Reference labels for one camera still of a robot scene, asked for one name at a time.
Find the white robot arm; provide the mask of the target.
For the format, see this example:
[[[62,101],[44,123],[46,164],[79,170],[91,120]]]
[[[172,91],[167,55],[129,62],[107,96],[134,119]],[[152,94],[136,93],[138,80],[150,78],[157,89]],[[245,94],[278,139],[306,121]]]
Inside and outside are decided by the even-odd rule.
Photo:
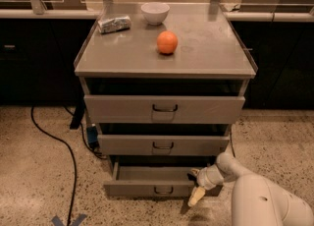
[[[220,153],[213,165],[192,169],[196,178],[188,206],[195,206],[205,192],[234,180],[232,226],[314,226],[310,205],[268,178],[245,168],[235,157]]]

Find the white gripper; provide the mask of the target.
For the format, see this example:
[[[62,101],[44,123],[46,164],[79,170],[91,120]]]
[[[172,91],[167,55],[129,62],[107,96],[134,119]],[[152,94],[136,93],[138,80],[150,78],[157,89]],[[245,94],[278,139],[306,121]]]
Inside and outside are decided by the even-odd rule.
[[[199,187],[194,187],[187,205],[195,206],[204,196],[206,190],[211,190],[224,183],[224,176],[216,165],[202,168],[201,170],[192,168],[191,174],[196,177]]]

